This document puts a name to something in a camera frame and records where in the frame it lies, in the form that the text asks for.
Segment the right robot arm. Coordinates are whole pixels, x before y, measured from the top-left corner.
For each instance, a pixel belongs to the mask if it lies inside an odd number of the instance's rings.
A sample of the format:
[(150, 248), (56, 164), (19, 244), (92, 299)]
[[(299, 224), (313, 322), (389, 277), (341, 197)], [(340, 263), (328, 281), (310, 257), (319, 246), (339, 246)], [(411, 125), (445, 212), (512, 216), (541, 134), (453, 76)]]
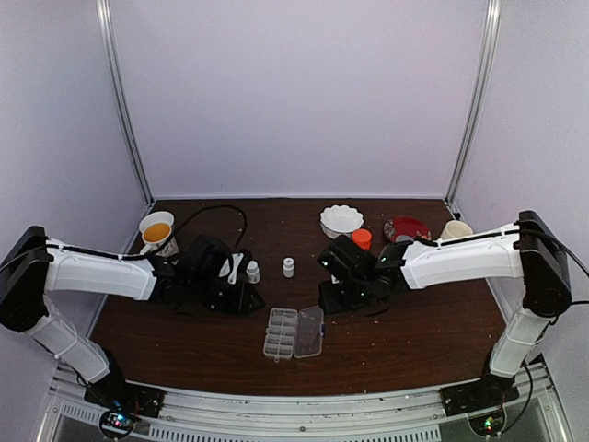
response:
[(374, 307), (438, 285), (521, 280), (524, 293), (517, 310), (472, 386), (472, 399), (484, 407), (502, 397), (549, 324), (572, 304), (567, 252), (534, 211), (462, 238), (389, 243), (379, 254), (340, 235), (317, 262), (335, 279), (319, 287), (318, 304), (327, 314)]

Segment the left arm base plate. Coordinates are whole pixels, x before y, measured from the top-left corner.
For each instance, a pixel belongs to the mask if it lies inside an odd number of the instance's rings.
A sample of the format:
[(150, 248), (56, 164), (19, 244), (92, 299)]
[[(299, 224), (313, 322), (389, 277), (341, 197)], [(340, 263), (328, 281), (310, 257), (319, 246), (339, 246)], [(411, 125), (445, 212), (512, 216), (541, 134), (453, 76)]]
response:
[(157, 418), (164, 396), (165, 392), (158, 388), (102, 379), (86, 387), (84, 400), (117, 412)]

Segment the orange pill bottle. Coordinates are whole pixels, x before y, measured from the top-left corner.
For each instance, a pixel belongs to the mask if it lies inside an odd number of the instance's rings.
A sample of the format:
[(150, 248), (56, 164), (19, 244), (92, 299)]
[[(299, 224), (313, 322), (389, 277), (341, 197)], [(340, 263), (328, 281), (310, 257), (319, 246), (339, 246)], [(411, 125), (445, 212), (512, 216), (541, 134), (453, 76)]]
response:
[(370, 250), (372, 246), (372, 233), (364, 228), (354, 230), (352, 233), (352, 241), (357, 244), (362, 250)]

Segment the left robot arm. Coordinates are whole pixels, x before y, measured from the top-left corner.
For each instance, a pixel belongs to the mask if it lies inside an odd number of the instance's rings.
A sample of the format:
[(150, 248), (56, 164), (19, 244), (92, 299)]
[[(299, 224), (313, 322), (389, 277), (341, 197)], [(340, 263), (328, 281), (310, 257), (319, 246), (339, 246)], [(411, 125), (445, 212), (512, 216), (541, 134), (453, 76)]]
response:
[(186, 315), (203, 306), (248, 315), (265, 302), (247, 268), (248, 250), (231, 250), (218, 238), (198, 236), (186, 252), (162, 248), (139, 254), (85, 249), (28, 227), (1, 262), (1, 324), (25, 333), (71, 367), (113, 409), (132, 401), (132, 388), (115, 357), (80, 334), (51, 301), (54, 293), (104, 295), (159, 302)]

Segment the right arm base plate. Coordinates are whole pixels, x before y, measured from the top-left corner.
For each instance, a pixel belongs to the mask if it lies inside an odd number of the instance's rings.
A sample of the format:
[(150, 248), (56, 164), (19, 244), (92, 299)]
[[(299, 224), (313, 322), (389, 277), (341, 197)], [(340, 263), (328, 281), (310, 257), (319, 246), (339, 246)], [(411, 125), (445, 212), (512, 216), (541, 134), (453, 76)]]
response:
[(506, 401), (517, 400), (520, 393), (514, 385), (505, 387), (501, 383), (479, 379), (442, 388), (440, 396), (445, 415), (450, 417), (500, 407)]

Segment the clear plastic pill organizer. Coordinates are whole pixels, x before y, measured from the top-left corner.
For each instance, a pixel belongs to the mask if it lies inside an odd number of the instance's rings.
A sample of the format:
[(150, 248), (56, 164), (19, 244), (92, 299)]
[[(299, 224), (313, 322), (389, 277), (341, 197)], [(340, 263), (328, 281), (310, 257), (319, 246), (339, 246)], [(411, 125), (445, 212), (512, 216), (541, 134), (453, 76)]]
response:
[(319, 306), (301, 310), (272, 308), (262, 353), (275, 363), (319, 356), (325, 335), (324, 312)]

